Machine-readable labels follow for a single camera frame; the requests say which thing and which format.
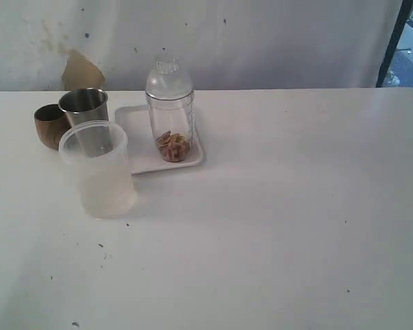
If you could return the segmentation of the clear measuring beaker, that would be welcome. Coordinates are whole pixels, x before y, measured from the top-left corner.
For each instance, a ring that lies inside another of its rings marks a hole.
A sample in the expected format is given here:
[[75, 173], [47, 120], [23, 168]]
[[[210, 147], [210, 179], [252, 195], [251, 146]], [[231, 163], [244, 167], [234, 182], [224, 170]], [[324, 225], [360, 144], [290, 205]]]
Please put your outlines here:
[[155, 145], [163, 133], [170, 131], [172, 134], [179, 133], [185, 136], [191, 149], [194, 131], [194, 92], [178, 100], [156, 100], [147, 94], [146, 97]]

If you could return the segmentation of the clear plastic dome lid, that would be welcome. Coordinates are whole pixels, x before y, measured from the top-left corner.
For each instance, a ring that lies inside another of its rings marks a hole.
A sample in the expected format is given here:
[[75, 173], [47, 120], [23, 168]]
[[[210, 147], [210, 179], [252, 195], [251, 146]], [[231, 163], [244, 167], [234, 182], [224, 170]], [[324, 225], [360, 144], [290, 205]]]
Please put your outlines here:
[[160, 54], [147, 77], [145, 92], [156, 100], [178, 100], [193, 92], [193, 83], [178, 57]]

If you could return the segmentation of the translucent plastic container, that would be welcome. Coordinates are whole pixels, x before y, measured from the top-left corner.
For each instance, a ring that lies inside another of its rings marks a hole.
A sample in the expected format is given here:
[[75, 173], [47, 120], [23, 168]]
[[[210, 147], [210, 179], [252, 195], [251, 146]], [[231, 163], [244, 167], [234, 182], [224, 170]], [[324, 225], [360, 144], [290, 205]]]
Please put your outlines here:
[[127, 143], [121, 126], [105, 120], [73, 126], [59, 141], [59, 155], [81, 205], [95, 218], [123, 216], [136, 203]]

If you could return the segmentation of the stainless steel cup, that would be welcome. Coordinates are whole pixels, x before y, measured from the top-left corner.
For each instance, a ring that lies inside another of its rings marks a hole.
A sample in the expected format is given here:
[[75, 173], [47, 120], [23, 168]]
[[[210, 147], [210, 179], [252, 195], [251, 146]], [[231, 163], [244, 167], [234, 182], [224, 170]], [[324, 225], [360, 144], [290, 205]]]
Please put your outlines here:
[[[108, 95], [101, 89], [75, 89], [60, 98], [59, 108], [65, 113], [71, 127], [75, 127], [89, 121], [108, 121], [107, 101]], [[76, 137], [85, 154], [90, 157], [104, 155], [113, 149], [106, 126], [84, 129]]]

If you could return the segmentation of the brown wooden cup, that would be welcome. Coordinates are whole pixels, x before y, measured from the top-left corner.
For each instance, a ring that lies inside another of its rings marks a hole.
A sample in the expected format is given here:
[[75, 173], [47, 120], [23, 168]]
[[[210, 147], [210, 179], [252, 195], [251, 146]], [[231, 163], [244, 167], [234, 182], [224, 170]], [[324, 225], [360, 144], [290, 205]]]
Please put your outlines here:
[[63, 134], [71, 128], [64, 112], [56, 103], [37, 109], [34, 113], [34, 123], [41, 143], [56, 151]]

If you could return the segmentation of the white rectangular tray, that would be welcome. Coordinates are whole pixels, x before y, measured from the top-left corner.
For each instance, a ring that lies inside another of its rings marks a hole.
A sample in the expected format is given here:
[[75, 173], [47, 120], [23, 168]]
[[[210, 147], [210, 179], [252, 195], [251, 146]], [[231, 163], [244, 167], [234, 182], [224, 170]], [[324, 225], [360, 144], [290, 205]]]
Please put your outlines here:
[[130, 171], [132, 175], [197, 166], [204, 159], [197, 133], [193, 146], [182, 162], [164, 161], [154, 144], [147, 105], [120, 107], [114, 111], [114, 121], [123, 128], [128, 137]]

